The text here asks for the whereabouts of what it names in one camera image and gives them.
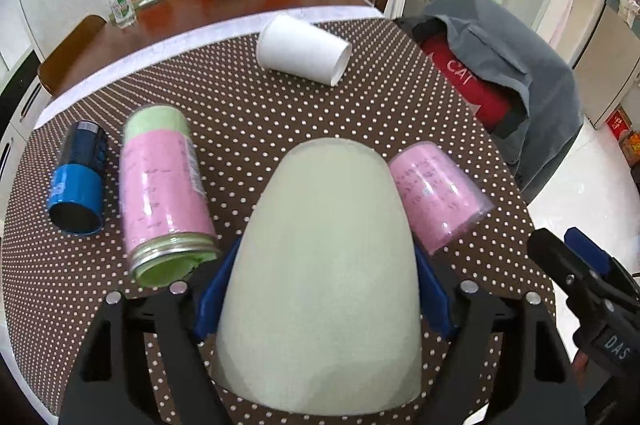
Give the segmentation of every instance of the gray jacket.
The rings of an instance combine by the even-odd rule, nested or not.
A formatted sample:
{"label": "gray jacket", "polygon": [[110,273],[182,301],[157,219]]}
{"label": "gray jacket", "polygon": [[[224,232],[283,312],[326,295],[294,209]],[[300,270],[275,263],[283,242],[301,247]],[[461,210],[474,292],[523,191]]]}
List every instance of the gray jacket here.
{"label": "gray jacket", "polygon": [[492,0],[431,0],[420,15],[396,23],[418,44],[446,29],[451,51],[470,71],[516,93],[512,112],[492,138],[523,198],[533,200],[582,126],[571,68]]}

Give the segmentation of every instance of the drawer handle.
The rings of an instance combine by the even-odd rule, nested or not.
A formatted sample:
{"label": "drawer handle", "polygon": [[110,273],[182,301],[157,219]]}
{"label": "drawer handle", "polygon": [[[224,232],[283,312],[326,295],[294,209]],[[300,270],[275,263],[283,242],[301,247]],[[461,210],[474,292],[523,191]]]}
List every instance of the drawer handle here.
{"label": "drawer handle", "polygon": [[14,144],[14,139],[10,139],[7,144],[4,146],[4,150],[2,151],[2,158],[0,158],[0,181],[2,180],[2,173],[4,172],[4,166],[6,165],[7,160],[9,160],[9,151],[11,151],[11,146]]}
{"label": "drawer handle", "polygon": [[29,95],[29,100],[27,100],[27,103],[24,105],[24,107],[22,108],[22,112],[20,113],[20,121],[23,121],[25,116],[27,116],[27,113],[29,113],[29,110],[31,109],[33,102],[35,102],[41,88],[42,86],[38,83],[35,89],[31,92],[31,95]]}

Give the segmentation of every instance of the brown tablecloth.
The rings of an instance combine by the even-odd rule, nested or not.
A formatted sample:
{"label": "brown tablecloth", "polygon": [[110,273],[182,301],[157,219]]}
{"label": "brown tablecloth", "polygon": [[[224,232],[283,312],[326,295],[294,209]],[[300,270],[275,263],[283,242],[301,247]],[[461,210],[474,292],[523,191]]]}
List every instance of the brown tablecloth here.
{"label": "brown tablecloth", "polygon": [[[183,53],[82,99],[36,130],[12,190],[4,242],[4,302],[15,357],[35,394],[56,413],[95,311],[112,290],[151,293],[127,272],[118,211],[122,128],[132,110],[153,102],[180,108],[191,124],[209,210],[228,248],[242,233],[278,161],[300,142],[339,136],[363,142],[390,160],[408,145],[431,140],[488,193],[495,209],[443,254],[460,278],[500,296],[538,291],[554,310],[551,281],[526,255],[532,223],[489,135],[420,49],[391,22],[330,22],[325,29],[353,43],[345,78],[330,89],[257,65],[252,34]],[[68,126],[94,120],[109,134],[104,230],[77,237],[56,230],[45,204]],[[365,417],[303,417],[266,409],[220,388],[238,425],[405,422],[437,382],[447,342],[423,323],[423,392],[401,408]],[[208,365],[213,340],[201,348]],[[487,344],[476,408],[487,402],[500,337]],[[179,423],[157,342],[148,337],[149,372],[162,418]]]}

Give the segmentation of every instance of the white cup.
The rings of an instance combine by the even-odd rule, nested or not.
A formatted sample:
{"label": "white cup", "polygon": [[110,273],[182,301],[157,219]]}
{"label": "white cup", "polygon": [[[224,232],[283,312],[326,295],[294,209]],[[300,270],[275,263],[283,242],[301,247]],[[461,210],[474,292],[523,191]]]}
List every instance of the white cup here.
{"label": "white cup", "polygon": [[351,58],[351,44],[304,21],[278,15],[260,33],[255,53],[263,68],[335,86]]}

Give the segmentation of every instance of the pink cup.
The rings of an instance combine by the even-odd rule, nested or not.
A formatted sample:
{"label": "pink cup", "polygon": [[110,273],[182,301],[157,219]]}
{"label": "pink cup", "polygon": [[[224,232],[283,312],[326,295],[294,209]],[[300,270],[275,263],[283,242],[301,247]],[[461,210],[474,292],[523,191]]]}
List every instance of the pink cup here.
{"label": "pink cup", "polygon": [[480,221],[493,205],[431,142],[402,151],[389,163],[409,226],[433,255]]}

